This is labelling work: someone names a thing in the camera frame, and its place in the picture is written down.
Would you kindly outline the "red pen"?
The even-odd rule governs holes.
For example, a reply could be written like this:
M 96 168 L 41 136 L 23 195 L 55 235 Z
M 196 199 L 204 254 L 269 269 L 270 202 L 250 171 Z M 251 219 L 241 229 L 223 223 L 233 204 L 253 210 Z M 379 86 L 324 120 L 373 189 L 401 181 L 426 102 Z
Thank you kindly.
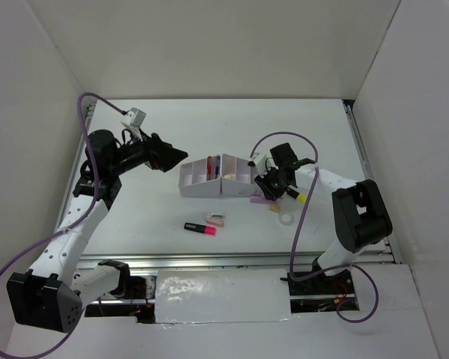
M 207 157 L 207 179 L 214 179 L 214 159 L 212 156 Z

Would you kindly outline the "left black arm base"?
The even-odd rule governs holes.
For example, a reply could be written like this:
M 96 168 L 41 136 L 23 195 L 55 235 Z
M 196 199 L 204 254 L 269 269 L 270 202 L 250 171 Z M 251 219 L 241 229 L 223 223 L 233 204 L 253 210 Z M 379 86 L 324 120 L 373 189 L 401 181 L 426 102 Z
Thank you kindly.
M 122 304 L 103 305 L 98 298 L 98 308 L 101 316 L 120 314 L 134 317 L 138 323 L 152 324 L 155 322 L 155 305 L 150 303 L 148 291 L 151 279 L 132 276 L 126 263 L 104 260 L 100 266 L 109 266 L 119 272 L 118 285 L 109 294 L 115 299 L 126 301 Z

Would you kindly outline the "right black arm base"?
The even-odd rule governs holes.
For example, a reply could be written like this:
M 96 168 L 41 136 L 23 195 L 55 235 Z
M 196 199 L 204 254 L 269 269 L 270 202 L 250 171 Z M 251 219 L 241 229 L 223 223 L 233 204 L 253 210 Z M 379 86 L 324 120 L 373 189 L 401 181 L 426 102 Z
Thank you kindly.
M 357 310 L 355 289 L 348 269 L 333 276 L 319 274 L 302 282 L 293 280 L 289 273 L 280 281 L 288 285 L 291 313 L 332 312 L 342 304 L 342 310 Z

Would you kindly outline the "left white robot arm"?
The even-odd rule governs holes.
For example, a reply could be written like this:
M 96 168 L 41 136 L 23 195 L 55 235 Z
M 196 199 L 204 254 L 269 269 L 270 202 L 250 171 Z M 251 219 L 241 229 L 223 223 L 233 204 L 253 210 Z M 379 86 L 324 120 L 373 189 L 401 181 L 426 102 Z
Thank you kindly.
M 119 194 L 120 175 L 140 165 L 167 172 L 188 156 L 156 133 L 140 131 L 119 144 L 111 131 L 100 129 L 88 140 L 87 159 L 56 236 L 26 272 L 14 272 L 7 281 L 13 315 L 21 325 L 69 333 L 82 310 L 101 295 L 125 298 L 131 293 L 126 263 L 103 260 L 79 277 L 74 276 L 76 266 Z

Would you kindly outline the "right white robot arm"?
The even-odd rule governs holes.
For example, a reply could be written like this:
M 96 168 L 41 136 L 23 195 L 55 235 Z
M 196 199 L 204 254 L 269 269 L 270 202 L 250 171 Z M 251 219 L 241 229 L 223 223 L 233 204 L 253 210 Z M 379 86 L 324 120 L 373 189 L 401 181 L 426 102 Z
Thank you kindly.
M 277 200 L 287 193 L 298 196 L 296 189 L 332 205 L 335 239 L 314 260 L 313 288 L 330 292 L 337 276 L 346 271 L 365 248 L 389 237 L 393 224 L 377 183 L 347 179 L 318 166 L 316 159 L 299 159 L 290 144 L 273 147 L 269 154 L 251 152 L 248 166 L 257 171 L 255 183 L 267 200 Z

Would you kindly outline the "blue gel pen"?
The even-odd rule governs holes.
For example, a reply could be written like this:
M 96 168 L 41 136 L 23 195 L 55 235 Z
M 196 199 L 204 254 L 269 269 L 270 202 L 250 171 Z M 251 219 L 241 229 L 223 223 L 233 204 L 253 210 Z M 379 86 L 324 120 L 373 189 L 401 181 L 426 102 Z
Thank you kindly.
M 221 165 L 221 156 L 216 156 L 215 158 L 215 167 L 214 167 L 214 175 L 215 179 L 219 178 L 220 175 L 220 165 Z

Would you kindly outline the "black yellow highlighter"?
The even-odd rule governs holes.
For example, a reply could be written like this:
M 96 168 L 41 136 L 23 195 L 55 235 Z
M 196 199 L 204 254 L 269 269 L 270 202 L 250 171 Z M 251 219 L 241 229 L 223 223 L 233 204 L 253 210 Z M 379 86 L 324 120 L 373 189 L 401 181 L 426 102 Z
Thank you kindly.
M 298 201 L 299 203 L 304 204 L 307 197 L 305 195 L 303 195 L 302 193 L 292 189 L 292 188 L 288 188 L 286 190 L 287 195 L 289 195 L 290 197 L 292 197 L 294 200 Z

